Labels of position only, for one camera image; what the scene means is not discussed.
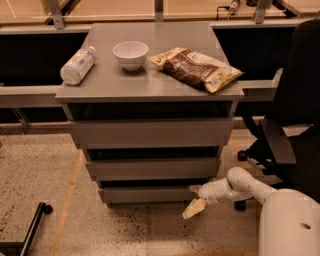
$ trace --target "chair armrest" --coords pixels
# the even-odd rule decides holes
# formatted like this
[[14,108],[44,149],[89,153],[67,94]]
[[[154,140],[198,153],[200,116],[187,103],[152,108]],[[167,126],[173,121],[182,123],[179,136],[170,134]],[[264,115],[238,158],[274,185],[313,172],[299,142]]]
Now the chair armrest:
[[296,157],[291,143],[274,120],[263,119],[259,121],[265,138],[277,164],[296,164]]

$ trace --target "white plastic bottle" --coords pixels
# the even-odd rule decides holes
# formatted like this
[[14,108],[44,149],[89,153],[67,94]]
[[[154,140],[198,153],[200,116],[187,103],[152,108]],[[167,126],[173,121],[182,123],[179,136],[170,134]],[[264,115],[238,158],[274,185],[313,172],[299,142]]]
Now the white plastic bottle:
[[61,78],[68,84],[79,84],[94,64],[95,51],[93,46],[79,49],[61,68]]

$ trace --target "brown chip bag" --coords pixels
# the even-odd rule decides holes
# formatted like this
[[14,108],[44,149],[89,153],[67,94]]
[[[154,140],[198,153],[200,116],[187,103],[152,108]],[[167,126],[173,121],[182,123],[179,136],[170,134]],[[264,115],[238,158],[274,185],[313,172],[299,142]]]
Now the brown chip bag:
[[243,74],[224,62],[186,48],[177,47],[149,60],[177,80],[211,93]]

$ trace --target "black cable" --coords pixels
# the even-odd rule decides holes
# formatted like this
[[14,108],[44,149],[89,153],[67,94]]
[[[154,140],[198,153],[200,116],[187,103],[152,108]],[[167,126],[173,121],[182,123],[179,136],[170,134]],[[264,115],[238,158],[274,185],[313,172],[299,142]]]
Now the black cable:
[[216,20],[219,19],[219,9],[226,9],[227,11],[229,11],[230,6],[218,6],[218,7],[217,7],[217,17],[216,17]]

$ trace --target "chair backrest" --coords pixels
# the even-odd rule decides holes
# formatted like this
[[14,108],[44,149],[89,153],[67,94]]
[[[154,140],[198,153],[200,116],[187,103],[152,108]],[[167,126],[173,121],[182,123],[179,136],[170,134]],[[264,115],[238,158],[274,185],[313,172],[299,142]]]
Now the chair backrest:
[[280,124],[320,123],[320,20],[299,24],[266,118]]

